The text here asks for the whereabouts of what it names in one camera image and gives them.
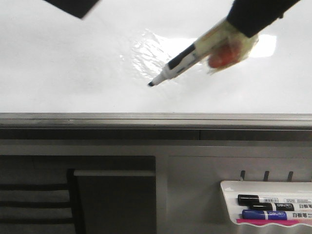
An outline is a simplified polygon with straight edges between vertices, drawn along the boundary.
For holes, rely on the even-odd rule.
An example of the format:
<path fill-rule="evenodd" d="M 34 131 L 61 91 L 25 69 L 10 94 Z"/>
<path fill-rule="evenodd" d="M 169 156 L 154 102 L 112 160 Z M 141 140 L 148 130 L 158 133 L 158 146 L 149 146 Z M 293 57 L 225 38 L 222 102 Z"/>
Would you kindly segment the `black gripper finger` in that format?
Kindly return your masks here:
<path fill-rule="evenodd" d="M 297 0 L 235 0 L 226 21 L 246 37 L 251 38 L 281 19 Z"/>
<path fill-rule="evenodd" d="M 78 19 L 84 18 L 99 0 L 45 0 L 54 7 Z"/>

